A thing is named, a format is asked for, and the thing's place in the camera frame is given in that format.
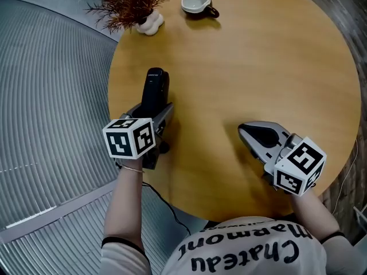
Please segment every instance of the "dark floor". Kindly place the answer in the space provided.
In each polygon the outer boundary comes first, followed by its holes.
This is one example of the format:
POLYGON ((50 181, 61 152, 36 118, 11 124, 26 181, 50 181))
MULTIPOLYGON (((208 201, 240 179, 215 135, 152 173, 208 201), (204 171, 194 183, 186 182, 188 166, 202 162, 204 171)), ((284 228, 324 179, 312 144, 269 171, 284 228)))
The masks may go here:
MULTIPOLYGON (((363 232, 358 227, 353 206, 361 209, 367 203, 366 162, 367 153, 367 0, 312 0, 336 24, 343 34, 356 63, 361 84, 362 114, 357 136, 358 155, 341 191, 334 216, 342 231, 353 242, 357 242, 363 232)), ((332 212, 351 163, 356 157, 356 146, 338 178, 323 194, 323 202, 332 212)))

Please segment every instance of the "white pot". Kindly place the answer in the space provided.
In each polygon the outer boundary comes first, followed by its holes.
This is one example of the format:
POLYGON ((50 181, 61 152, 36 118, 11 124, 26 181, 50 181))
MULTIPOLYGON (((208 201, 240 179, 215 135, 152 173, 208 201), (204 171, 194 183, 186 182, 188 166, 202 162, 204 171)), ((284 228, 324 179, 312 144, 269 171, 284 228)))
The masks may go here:
POLYGON ((146 34, 148 36, 154 35, 158 28, 163 24, 163 15, 158 12, 158 10, 153 10, 153 12, 147 17, 147 20, 142 25, 135 25, 138 32, 146 34))

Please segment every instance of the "white mug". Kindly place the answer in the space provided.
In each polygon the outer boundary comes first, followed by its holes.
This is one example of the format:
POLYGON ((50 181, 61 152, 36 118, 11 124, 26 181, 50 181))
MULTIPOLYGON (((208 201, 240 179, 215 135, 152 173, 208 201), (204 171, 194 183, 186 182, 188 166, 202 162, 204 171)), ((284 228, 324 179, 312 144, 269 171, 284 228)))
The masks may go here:
POLYGON ((212 0, 181 0, 181 7, 188 15, 219 17, 219 12, 212 7, 212 0))

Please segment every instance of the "white cube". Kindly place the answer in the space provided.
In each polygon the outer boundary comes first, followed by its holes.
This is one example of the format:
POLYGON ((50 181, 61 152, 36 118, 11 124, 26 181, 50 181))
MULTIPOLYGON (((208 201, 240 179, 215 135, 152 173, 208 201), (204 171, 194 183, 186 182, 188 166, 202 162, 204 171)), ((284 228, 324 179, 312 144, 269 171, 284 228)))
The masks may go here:
POLYGON ((151 118, 113 119, 103 136, 112 158, 137 159, 155 146, 151 118))
POLYGON ((274 184, 301 196, 320 177, 325 163, 325 152, 306 137, 275 164, 274 184))

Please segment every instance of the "bracelet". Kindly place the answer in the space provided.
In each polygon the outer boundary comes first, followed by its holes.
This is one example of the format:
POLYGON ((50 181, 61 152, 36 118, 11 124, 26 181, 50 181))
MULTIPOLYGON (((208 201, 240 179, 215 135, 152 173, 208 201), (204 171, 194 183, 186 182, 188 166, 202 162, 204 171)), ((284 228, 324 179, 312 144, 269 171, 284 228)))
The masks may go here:
POLYGON ((131 168, 129 166, 126 166, 126 165, 123 165, 123 164, 120 164, 121 167, 125 168, 125 169, 129 169, 129 170, 133 170, 137 173, 145 173, 143 170, 138 170, 138 169, 134 169, 134 168, 131 168))

